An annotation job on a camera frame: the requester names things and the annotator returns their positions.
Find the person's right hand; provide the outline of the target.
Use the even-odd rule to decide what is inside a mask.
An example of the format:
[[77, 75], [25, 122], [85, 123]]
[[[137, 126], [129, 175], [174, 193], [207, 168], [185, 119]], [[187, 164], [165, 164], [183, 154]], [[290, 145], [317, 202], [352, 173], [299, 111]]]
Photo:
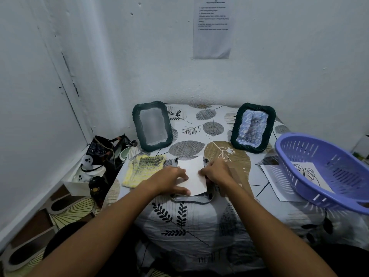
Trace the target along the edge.
[[226, 191], [230, 187], [237, 186], [233, 179], [230, 169], [223, 158], [215, 158], [210, 162], [214, 168], [214, 180], [210, 180], [219, 186], [220, 189]]

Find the person's left hand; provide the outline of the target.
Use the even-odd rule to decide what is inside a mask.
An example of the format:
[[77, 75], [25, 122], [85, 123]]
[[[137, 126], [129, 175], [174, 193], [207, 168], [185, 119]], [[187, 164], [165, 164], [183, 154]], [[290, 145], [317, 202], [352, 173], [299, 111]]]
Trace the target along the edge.
[[174, 194], [177, 180], [187, 180], [186, 170], [180, 167], [164, 167], [145, 181], [145, 186], [154, 196]]

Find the white paper card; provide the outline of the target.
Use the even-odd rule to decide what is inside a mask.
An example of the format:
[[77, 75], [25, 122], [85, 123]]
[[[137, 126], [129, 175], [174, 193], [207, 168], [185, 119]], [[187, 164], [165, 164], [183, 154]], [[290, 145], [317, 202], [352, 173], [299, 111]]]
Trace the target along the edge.
[[184, 187], [190, 191], [190, 196], [197, 196], [207, 192], [207, 185], [204, 176], [201, 176], [198, 171], [204, 168], [203, 155], [196, 157], [179, 157], [177, 166], [186, 170], [187, 180], [179, 178], [177, 186]]

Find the person's left forearm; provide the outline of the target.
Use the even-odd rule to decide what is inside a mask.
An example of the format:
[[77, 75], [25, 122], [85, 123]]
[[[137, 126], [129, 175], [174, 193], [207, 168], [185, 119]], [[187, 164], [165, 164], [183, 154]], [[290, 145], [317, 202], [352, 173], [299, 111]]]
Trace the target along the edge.
[[67, 238], [27, 277], [94, 277], [154, 197], [142, 182]]

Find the leaf-patterned tablecloth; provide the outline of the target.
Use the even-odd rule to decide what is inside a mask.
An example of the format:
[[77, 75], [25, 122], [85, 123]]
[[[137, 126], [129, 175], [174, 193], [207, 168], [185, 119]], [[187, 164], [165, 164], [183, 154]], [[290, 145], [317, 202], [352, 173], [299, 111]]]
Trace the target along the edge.
[[[209, 104], [167, 104], [173, 142], [151, 153], [132, 147], [103, 207], [115, 203], [130, 190], [121, 185], [128, 164], [139, 155], [165, 155], [170, 166], [179, 156], [203, 155], [209, 161], [224, 158], [244, 189], [271, 214], [312, 246], [354, 246], [369, 250], [369, 218], [350, 211], [322, 209], [311, 203], [283, 202], [275, 195], [261, 165], [278, 165], [274, 144], [288, 127], [276, 117], [267, 148], [252, 154], [235, 149], [231, 142], [239, 106]], [[169, 196], [156, 197], [135, 224], [147, 238], [136, 249], [139, 265], [150, 266], [162, 257], [177, 271], [213, 271], [228, 275], [260, 269], [263, 262], [228, 198], [218, 187], [207, 204], [174, 202]]]

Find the yellow knitted cloth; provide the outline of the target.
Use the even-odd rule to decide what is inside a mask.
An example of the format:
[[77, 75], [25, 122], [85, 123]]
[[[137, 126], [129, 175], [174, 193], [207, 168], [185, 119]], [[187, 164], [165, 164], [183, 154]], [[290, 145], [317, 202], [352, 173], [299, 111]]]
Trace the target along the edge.
[[128, 164], [128, 170], [121, 185], [128, 188], [137, 187], [142, 181], [147, 180], [161, 170], [164, 167], [166, 159], [167, 157], [165, 155], [154, 157], [145, 155], [137, 156]]

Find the plain white paper sheet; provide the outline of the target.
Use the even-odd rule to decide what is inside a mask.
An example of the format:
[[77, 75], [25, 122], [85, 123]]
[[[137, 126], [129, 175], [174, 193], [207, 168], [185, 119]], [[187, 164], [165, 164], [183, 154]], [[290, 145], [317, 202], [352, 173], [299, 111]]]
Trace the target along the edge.
[[272, 189], [280, 201], [283, 202], [305, 202], [292, 188], [290, 182], [284, 175], [279, 165], [260, 166], [267, 177]]

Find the black round bottle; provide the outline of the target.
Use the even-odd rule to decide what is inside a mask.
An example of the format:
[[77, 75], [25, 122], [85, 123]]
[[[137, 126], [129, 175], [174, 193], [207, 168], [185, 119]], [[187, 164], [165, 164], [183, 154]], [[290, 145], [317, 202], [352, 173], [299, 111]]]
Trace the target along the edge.
[[90, 196], [94, 199], [97, 205], [102, 206], [109, 191], [109, 185], [105, 181], [105, 178], [95, 176], [90, 180], [88, 186], [90, 189]]

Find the black patterned bag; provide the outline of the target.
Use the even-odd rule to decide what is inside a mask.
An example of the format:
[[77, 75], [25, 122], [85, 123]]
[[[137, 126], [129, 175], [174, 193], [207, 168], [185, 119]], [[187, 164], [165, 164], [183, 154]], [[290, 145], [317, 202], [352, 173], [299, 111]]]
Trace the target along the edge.
[[126, 135], [121, 135], [114, 139], [96, 135], [90, 143], [86, 155], [93, 157], [94, 169], [92, 171], [103, 166], [106, 170], [116, 171], [122, 167], [123, 163], [119, 159], [120, 152], [127, 147], [136, 147], [137, 145], [137, 140], [131, 141]]

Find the white ghost figure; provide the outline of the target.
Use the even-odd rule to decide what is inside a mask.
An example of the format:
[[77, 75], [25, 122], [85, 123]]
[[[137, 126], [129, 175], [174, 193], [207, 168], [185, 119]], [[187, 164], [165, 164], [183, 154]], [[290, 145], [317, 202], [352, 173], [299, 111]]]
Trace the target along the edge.
[[90, 155], [84, 155], [81, 159], [81, 170], [83, 172], [89, 172], [93, 169], [93, 157]]

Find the white sheet with leaf drawing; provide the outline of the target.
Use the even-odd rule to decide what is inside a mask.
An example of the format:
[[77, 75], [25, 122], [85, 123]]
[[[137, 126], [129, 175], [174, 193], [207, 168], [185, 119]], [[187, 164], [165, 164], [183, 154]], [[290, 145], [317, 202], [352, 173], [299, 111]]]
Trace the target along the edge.
[[293, 166], [310, 182], [322, 189], [335, 193], [318, 172], [316, 166], [310, 162], [292, 162]]

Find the white storage box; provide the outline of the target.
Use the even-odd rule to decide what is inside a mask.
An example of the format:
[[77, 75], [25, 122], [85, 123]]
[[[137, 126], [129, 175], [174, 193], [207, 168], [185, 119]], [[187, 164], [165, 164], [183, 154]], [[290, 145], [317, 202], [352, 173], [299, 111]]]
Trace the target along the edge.
[[72, 196], [90, 196], [89, 181], [95, 176], [102, 177], [106, 169], [103, 166], [92, 172], [83, 172], [80, 166], [81, 163], [74, 165], [61, 179], [61, 183]]

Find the leaf-patterned floor mat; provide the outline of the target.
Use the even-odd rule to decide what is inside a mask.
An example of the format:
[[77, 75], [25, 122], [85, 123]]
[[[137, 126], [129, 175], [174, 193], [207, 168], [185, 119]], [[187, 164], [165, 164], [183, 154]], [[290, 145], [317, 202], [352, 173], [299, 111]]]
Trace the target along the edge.
[[65, 195], [49, 200], [0, 255], [0, 277], [24, 277], [42, 259], [46, 246], [65, 226], [88, 222], [100, 212], [91, 197]]

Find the printed paper notice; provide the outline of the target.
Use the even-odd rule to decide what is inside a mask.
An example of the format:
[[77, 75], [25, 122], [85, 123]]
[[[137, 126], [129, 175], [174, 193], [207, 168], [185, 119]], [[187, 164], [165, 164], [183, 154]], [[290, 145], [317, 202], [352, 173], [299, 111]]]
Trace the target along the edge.
[[234, 0], [194, 0], [193, 59], [229, 59]]

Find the empty dark green picture frame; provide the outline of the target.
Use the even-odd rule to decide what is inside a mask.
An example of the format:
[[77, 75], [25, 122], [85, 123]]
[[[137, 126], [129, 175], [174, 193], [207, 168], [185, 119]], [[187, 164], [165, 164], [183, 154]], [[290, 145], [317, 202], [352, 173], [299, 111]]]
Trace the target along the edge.
[[163, 102], [136, 104], [132, 110], [132, 118], [141, 149], [153, 152], [172, 144], [172, 126]]

